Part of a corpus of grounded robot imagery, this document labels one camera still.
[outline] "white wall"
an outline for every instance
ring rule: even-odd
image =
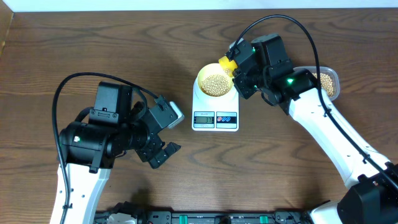
[[[3,0],[3,1],[14,12],[398,7],[398,0]]]

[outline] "cable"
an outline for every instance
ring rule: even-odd
[[[106,74],[102,74],[102,73],[95,73],[95,72],[81,72],[81,73],[75,73],[72,75],[69,75],[68,77],[66,77],[58,86],[57,90],[55,91],[54,94],[54,99],[52,102],[52,128],[53,128],[53,132],[54,132],[54,138],[55,138],[55,145],[57,147],[57,152],[58,152],[58,158],[60,160],[60,166],[61,166],[61,170],[62,170],[62,175],[63,175],[63,182],[65,184],[65,204],[62,207],[63,208],[63,212],[62,212],[62,217],[61,217],[61,224],[63,224],[65,222],[65,218],[67,215],[67,210],[70,207],[69,206],[69,201],[70,201],[70,188],[69,188],[69,180],[67,177],[67,170],[65,168],[65,161],[63,159],[63,155],[62,155],[62,151],[61,151],[61,145],[60,145],[60,136],[58,133],[58,126],[57,126],[57,103],[58,103],[58,97],[61,93],[61,90],[63,88],[63,86],[72,78],[75,77],[80,77],[80,76],[96,76],[96,77],[104,77],[104,78],[110,78],[112,80],[116,80],[119,81],[121,83],[133,86],[134,88],[137,88],[139,90],[142,90],[146,93],[148,93],[150,96],[154,97],[155,99],[157,99],[157,96],[155,94],[153,94],[151,91],[146,90],[136,84],[133,84],[129,81],[125,81],[121,78],[118,77],[114,77],[112,75],[106,75]]]
[[[319,66],[319,59],[318,59],[318,52],[317,52],[317,48],[315,47],[315,44],[313,42],[313,39],[310,35],[310,33],[306,30],[306,28],[299,23],[299,21],[295,20],[292,17],[289,16],[285,16],[285,15],[271,15],[271,16],[266,16],[263,17],[259,20],[257,20],[256,22],[253,22],[250,26],[248,26],[242,33],[241,35],[238,37],[238,39],[236,39],[234,45],[230,48],[230,50],[227,52],[227,57],[229,58],[229,61],[231,61],[235,55],[235,48],[238,45],[238,42],[241,40],[241,38],[243,37],[243,35],[252,27],[254,27],[256,24],[266,20],[266,19],[271,19],[271,18],[283,18],[283,19],[287,19],[289,21],[294,22],[296,25],[298,25],[305,33],[305,35],[307,36],[308,40],[311,43],[311,47],[313,50],[313,54],[315,57],[315,66],[317,67],[317,90],[318,90],[318,96],[319,96],[319,101],[321,102],[322,108],[325,110],[325,116],[327,115],[331,122],[336,126],[336,128],[341,132],[341,134],[348,140],[349,143],[351,143],[351,145],[353,145],[353,147],[363,156],[364,161],[368,161],[377,171],[380,172],[380,174],[388,181],[390,182],[390,184],[392,185],[392,187],[398,192],[398,184],[396,182],[394,182],[394,180],[392,180],[385,172],[384,170],[376,163],[374,162],[369,154],[366,154],[355,142],[353,139],[351,139],[351,137],[344,131],[344,129],[337,123],[337,121],[334,119],[334,117],[331,115],[331,109],[327,108],[325,102],[323,101],[323,97],[322,97],[322,87],[321,87],[321,79],[320,79],[320,66]]]

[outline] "wooden surface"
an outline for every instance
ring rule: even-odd
[[[8,6],[0,0],[0,56],[2,49],[6,44],[6,37],[11,25],[12,15],[13,13]]]
[[[174,100],[185,121],[161,132],[182,145],[160,169],[135,152],[118,159],[99,201],[174,210],[311,208],[346,192],[312,137],[259,95],[240,101],[236,133],[191,129],[192,85],[252,21],[288,14],[302,22],[321,64],[335,69],[336,107],[377,150],[398,161],[398,9],[18,13],[0,59],[0,220],[45,223],[57,184],[50,108],[67,75],[102,72]],[[313,65],[306,37],[271,20],[247,39],[278,32],[294,63]],[[58,102],[58,127],[92,106],[98,78],[77,78]]]

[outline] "clear plastic container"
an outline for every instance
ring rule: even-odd
[[[317,72],[316,66],[302,66],[302,67],[295,67],[293,69],[296,71],[300,68],[306,68],[306,69],[308,69],[308,71],[310,71],[312,73]],[[333,69],[328,68],[328,67],[320,67],[320,71],[321,71],[321,73],[327,74],[333,82],[333,90],[334,90],[333,96],[329,97],[330,100],[333,101],[340,94],[340,83],[338,81],[338,75]]]

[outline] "beans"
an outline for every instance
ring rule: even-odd
[[[335,94],[333,80],[325,73],[321,73],[321,86],[324,90],[326,90],[329,97],[332,97]]]
[[[226,75],[210,75],[202,82],[201,88],[209,96],[222,96],[231,89],[230,81]]]

